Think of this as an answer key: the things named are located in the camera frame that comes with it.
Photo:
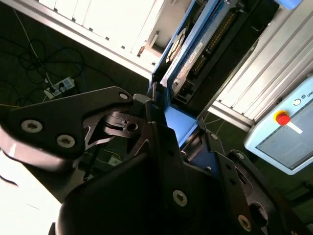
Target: power strip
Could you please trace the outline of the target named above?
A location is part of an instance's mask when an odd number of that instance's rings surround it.
[[[71,77],[67,77],[67,78],[63,79],[62,81],[54,84],[53,86],[45,89],[44,93],[49,99],[53,99],[54,97],[61,95],[66,90],[69,90],[73,87],[75,87],[74,79],[71,79]]]

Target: screw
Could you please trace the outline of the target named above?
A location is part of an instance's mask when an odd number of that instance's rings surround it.
[[[57,138],[57,143],[63,148],[72,148],[75,145],[75,140],[72,136],[60,135]]]
[[[245,157],[244,157],[241,153],[237,153],[237,156],[238,156],[241,160],[245,159]]]
[[[244,215],[240,214],[238,216],[238,221],[239,221],[241,227],[243,227],[244,230],[246,230],[248,232],[251,232],[251,230],[252,230],[251,223]]]
[[[186,195],[180,190],[175,190],[173,192],[173,199],[176,202],[176,204],[181,207],[185,207],[188,202]]]
[[[159,109],[159,107],[156,104],[152,104],[152,107],[154,107],[155,109]]]
[[[43,129],[43,125],[36,120],[26,120],[21,124],[22,129],[28,133],[38,133]]]
[[[216,136],[216,135],[214,135],[214,134],[211,134],[211,137],[215,140],[215,141],[217,141],[219,138]]]
[[[120,96],[122,99],[128,99],[128,96],[125,95],[124,93],[120,93],[119,96]]]

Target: blue cable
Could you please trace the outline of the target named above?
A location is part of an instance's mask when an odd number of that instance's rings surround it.
[[[50,37],[49,35],[49,32],[47,30],[47,27],[45,26],[45,32],[47,33],[47,36],[48,38],[50,39],[50,41],[56,46],[56,48],[60,49],[64,54],[66,54],[69,58],[72,59],[73,62],[76,62],[74,60],[74,58],[66,51],[66,50],[63,50],[61,49],[60,45],[58,45],[55,41],[53,41],[53,39]],[[83,77],[83,82],[84,82],[84,85],[83,85],[83,88],[82,88],[82,92],[85,92],[86,91],[86,77],[85,77],[85,74],[82,70],[82,68],[79,66],[79,64],[76,63],[76,66],[80,69],[80,71],[82,72],[82,77]]]

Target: light blue control panel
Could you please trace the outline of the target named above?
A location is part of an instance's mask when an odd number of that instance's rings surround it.
[[[278,124],[279,112],[290,117],[288,125]],[[313,162],[313,76],[251,129],[245,147],[288,175]]]

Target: red button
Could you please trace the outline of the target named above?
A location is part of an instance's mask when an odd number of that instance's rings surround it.
[[[284,126],[287,125],[288,122],[290,122],[290,117],[288,116],[288,114],[282,113],[277,115],[276,121],[279,125]]]

